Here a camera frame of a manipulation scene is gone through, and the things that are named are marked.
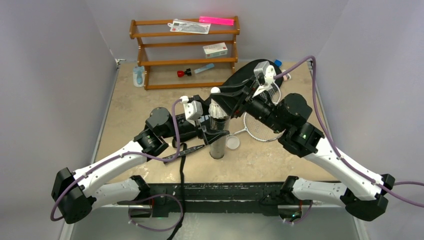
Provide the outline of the white feather shuttlecock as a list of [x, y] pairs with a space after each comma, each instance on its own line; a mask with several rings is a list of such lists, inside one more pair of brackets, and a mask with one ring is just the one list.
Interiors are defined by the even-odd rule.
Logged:
[[212, 99], [212, 95], [210, 95], [210, 104], [209, 104], [209, 115], [211, 118], [214, 119], [224, 119], [228, 115], [226, 112], [221, 108], [221, 106]]

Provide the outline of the black shuttlecock tube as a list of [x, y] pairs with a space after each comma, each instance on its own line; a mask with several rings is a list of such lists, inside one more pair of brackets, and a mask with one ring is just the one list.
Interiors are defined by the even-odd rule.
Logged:
[[209, 154], [213, 159], [221, 159], [225, 155], [226, 139], [229, 133], [231, 118], [228, 115], [210, 114], [210, 127], [217, 131], [212, 143], [209, 144]]

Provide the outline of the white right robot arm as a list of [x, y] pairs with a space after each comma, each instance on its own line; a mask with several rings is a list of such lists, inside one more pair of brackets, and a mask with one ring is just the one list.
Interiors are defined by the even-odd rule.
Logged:
[[253, 116], [280, 134], [278, 142], [287, 152], [316, 164], [337, 179], [331, 183], [289, 176], [280, 189], [284, 202], [316, 200], [338, 205], [368, 222], [386, 212], [389, 201], [385, 194], [393, 188], [394, 177], [374, 173], [343, 157], [323, 131], [308, 122], [312, 108], [302, 95], [290, 93], [274, 104], [258, 94], [256, 87], [237, 84], [212, 88], [210, 98], [231, 117], [242, 113]]

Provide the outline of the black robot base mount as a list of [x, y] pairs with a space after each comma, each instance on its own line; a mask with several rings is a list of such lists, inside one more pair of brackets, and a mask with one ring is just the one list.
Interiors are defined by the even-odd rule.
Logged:
[[284, 206], [299, 208], [301, 203], [293, 195], [284, 195], [282, 181], [277, 182], [200, 182], [151, 183], [150, 190], [128, 205], [147, 205], [153, 199], [153, 216], [167, 217], [180, 211], [178, 202], [184, 203], [185, 213], [208, 214], [262, 214], [267, 217], [284, 214]]

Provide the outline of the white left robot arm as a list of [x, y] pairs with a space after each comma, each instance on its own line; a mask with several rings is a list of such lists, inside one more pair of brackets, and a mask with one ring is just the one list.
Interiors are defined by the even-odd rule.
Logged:
[[223, 137], [225, 130], [213, 130], [200, 120], [213, 104], [219, 104], [217, 97], [217, 93], [212, 93], [206, 100], [198, 95], [182, 96], [170, 110], [154, 108], [144, 129], [116, 152], [74, 171], [67, 167], [59, 170], [51, 191], [54, 205], [50, 220], [73, 224], [104, 205], [122, 201], [134, 201], [138, 205], [146, 203], [149, 191], [141, 176], [131, 176], [118, 184], [108, 182], [150, 160], [164, 163], [176, 160], [182, 151], [179, 144], [185, 133], [195, 133], [207, 145]]

